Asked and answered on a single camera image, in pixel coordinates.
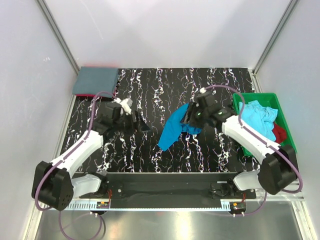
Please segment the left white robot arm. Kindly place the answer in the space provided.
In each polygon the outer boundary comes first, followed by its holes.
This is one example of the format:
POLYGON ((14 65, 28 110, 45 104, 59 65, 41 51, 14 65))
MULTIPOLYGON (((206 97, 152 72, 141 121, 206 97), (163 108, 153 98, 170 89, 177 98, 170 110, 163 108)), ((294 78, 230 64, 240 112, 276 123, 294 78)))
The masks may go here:
POLYGON ((50 162, 41 161, 35 168, 31 196, 40 211, 64 210, 78 197, 93 194, 103 198, 108 193, 106 178, 99 173, 74 177, 77 169, 114 133, 133 135, 150 131, 141 114, 131 110, 128 103, 109 102, 94 118, 82 137, 62 155, 50 162))

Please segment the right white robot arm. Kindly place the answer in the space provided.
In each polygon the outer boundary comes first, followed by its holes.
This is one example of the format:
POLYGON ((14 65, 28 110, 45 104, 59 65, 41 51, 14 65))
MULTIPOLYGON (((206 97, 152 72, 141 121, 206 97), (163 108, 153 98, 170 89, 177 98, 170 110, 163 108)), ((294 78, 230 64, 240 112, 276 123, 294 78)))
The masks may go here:
POLYGON ((230 197, 239 198, 250 189, 262 189, 270 195, 276 195, 280 191, 286 192, 286 188, 295 180, 299 182, 298 188, 290 193, 302 190, 303 180, 295 149, 291 145, 281 146, 254 130, 233 110, 222 107, 212 92, 201 89, 189 104, 181 122, 195 128, 216 128, 241 144, 258 160, 258 170, 240 172, 227 185, 230 197))

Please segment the bright blue t shirt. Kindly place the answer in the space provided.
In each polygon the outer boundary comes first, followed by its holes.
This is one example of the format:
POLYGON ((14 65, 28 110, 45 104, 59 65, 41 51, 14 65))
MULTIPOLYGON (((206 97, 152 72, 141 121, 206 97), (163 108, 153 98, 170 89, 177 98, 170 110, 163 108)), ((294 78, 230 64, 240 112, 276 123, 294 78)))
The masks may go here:
POLYGON ((167 151, 175 142, 179 140, 181 133, 189 133, 191 135, 198 135, 202 129, 182 123, 185 114, 187 113, 189 104, 184 104, 174 111, 166 121, 158 146, 162 151, 167 151))

